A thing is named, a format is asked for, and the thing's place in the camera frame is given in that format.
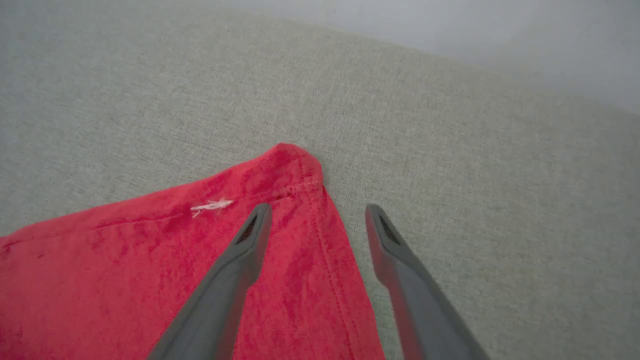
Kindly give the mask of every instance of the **red cloth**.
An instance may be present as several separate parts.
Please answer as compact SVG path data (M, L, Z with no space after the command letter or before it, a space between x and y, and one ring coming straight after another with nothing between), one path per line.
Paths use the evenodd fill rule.
M192 218L207 199L233 200ZM0 358L143 359L251 210L273 207L234 359L383 359L318 161L280 144L216 176L1 239Z

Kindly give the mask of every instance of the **gray fabric surface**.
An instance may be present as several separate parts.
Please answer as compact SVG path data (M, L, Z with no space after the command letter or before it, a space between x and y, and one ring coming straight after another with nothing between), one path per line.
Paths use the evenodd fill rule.
M494 359L638 359L640 118L205 1L0 3L0 233L318 157L376 312L381 204Z

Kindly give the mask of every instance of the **seam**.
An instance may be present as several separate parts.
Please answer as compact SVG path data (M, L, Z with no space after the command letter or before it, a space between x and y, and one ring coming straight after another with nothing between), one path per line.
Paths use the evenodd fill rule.
M252 197L248 197L248 198L244 198L244 200L256 200L256 199L261 199L264 202L268 202L271 200L280 200L283 199L285 197L290 197L291 195L300 193L302 191L304 191L304 187L308 184L313 184L316 183L317 181L311 181L311 179L313 179L312 177L306 177L303 178L301 182L299 183L295 183L295 184L291 184L291 185L286 185L286 186L282 186L276 190L273 190L271 192L271 196L270 197L264 197L265 195L267 195L266 192L260 193L258 195L254 195ZM184 216L187 212L183 211L182 209L178 212L178 213L174 213L174 214L167 214L163 217L158 217L158 218L153 218L153 219L144 219L144 220L133 220L133 221L121 221L121 222L114 222L112 224L104 224L104 225L100 225L100 226L95 226L95 227L89 227L87 229L80 229L80 230L76 230L76 231L67 231L65 233L61 233L61 234L55 234L55 235L49 235L49 236L39 236L37 238L30 238L30 239L23 239L23 240L15 240L15 241L10 241L8 243L4 243L1 244L0 246L2 246L2 248L7 248L7 247L11 247L13 245L18 245L20 243L27 243L27 242L31 242L31 241L38 241L38 240L48 240L48 239L53 239L53 238L59 238L62 236L66 236L69 234L79 234L79 233L85 233L87 231L92 231L92 230L99 230L99 229L104 229L110 226L117 226L117 225L125 225L125 224L138 224L138 223L144 223L144 222L156 222L156 221L161 221L161 220L167 220L167 219L171 219L171 218L177 218L177 217L181 217Z
M300 166L300 172L302 173L302 164L300 163L300 160L298 160L298 165ZM316 233L317 233L317 237L318 237L318 241L320 242L320 249L322 250L322 255L324 258L324 265L327 269L327 272L329 274L329 283L331 284L331 288L333 291L333 297L335 298L336 303L338 304L338 311L340 312L340 317L342 318L342 326L344 326L344 330L347 333L347 343L349 344L349 354L351 355L352 359L355 359L355 355L354 355L354 350L353 350L353 342L351 341L351 336L352 333L351 331L349 331L349 327L347 327L347 321L346 321L346 317L344 316L344 310L342 309L343 307L343 303L340 301L340 298L338 298L338 294L335 291L337 285L335 284L335 279L333 277L333 272L330 267L329 267L329 260L328 260L328 256L327 256L327 252L326 252L326 244L324 242L324 239L320 233L320 227L318 226L318 222L316 220L316 212L314 211L314 205L311 201L311 196L310 193L308 191L308 188L306 186L304 186L304 192L307 198L307 203L309 205L309 207L311 208L311 214L310 214L310 219L311 222L313 223Z

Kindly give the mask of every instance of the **red towel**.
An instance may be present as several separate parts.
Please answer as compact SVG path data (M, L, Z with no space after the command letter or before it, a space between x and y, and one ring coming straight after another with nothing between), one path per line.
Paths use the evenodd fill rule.
M223 209L191 208L232 200ZM321 167L278 145L216 176L1 239L0 358L143 359L254 206L273 207L234 359L383 359Z

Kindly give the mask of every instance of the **white wall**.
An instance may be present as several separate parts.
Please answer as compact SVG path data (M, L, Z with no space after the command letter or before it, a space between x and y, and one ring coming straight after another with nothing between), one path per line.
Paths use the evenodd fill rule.
M638 0L222 0L506 72L640 114Z

